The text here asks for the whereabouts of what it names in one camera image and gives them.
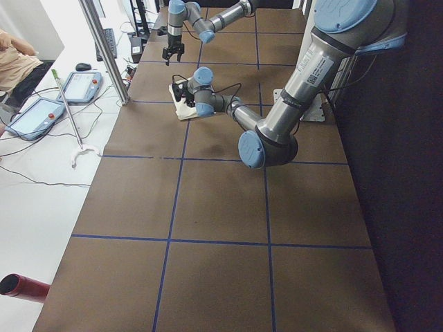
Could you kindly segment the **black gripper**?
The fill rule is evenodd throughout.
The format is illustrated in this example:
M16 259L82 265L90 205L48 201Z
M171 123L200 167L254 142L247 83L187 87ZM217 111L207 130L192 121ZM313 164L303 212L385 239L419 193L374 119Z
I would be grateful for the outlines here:
M167 66L170 65L170 52L176 52L177 61L181 61L181 57L185 53L185 48L182 46L182 35L168 34L168 48L164 48L162 52L162 58L165 60Z
M183 97L188 107L195 107L195 95L188 87L183 89Z

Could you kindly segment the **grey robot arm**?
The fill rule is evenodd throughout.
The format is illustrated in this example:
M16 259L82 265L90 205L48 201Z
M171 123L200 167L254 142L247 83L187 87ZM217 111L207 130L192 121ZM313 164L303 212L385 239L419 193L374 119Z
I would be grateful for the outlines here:
M182 42L183 25L188 21L198 38L203 44L210 43L215 38L215 33L223 30L228 25L255 13L259 1L238 1L221 13L204 19L201 16L201 7L197 2L169 1L167 36L168 46L163 49L162 58L166 65L170 63L173 55L177 55L177 61L185 53L185 45Z
M182 84L183 92L193 97L199 117L223 112L245 130L238 151L246 166L287 164L298 151L293 128L342 60L402 47L409 7L409 1L317 1L309 48L265 118L239 98L215 93L207 67Z

